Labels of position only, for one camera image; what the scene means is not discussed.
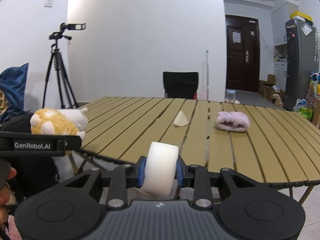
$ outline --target table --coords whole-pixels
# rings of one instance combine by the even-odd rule
[[[232,168],[275,188],[320,184],[320,130],[298,113],[182,98],[103,97],[86,106],[88,127],[83,149],[134,163],[152,141],[179,146],[187,165],[209,171]],[[189,125],[172,124],[183,111]],[[248,132],[213,128],[220,111],[241,111]]]

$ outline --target blue fabric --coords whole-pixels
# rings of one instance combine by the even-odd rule
[[[0,122],[7,121],[11,116],[25,113],[24,91],[26,88],[29,63],[21,67],[10,67],[0,74],[0,90],[8,100],[8,109],[0,117]]]

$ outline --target kitchen cabinet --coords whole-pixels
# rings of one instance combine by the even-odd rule
[[[273,64],[273,74],[276,76],[276,85],[285,91],[287,83],[288,63],[284,61],[275,61]]]
[[[290,14],[295,11],[298,11],[298,6],[286,2],[271,14],[271,26],[274,46],[287,43],[285,23],[290,20]]]

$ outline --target wicker basket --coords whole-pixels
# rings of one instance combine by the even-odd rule
[[[8,109],[8,100],[5,94],[0,90],[0,114],[3,114]]]

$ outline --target tripod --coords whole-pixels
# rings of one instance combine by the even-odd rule
[[[62,94],[62,89],[61,89],[61,83],[63,84],[64,87],[64,91],[69,103],[69,107],[68,108],[78,108],[79,105],[76,101],[75,95],[73,93],[73,90],[71,88],[70,82],[69,82],[69,78],[67,75],[67,71],[65,69],[63,60],[62,60],[62,56],[60,53],[60,49],[58,48],[58,40],[61,39],[62,37],[71,40],[72,37],[70,36],[66,36],[66,35],[62,35],[62,32],[56,32],[53,33],[53,37],[55,39],[55,43],[51,45],[51,57],[50,57],[50,61],[49,61],[49,65],[48,65],[48,69],[47,69],[47,75],[45,77],[45,85],[44,85],[44,94],[43,94],[43,101],[42,101],[42,108],[44,108],[45,105],[45,97],[46,97],[46,93],[47,93],[47,86],[48,86],[48,82],[49,82],[49,76],[50,76],[50,71],[51,71],[51,67],[52,67],[52,63],[54,63],[54,70],[56,71],[57,74],[57,81],[58,81],[58,90],[59,90],[59,97],[60,97],[60,103],[61,103],[61,109],[65,109],[66,106],[64,104],[63,101],[63,94]]]

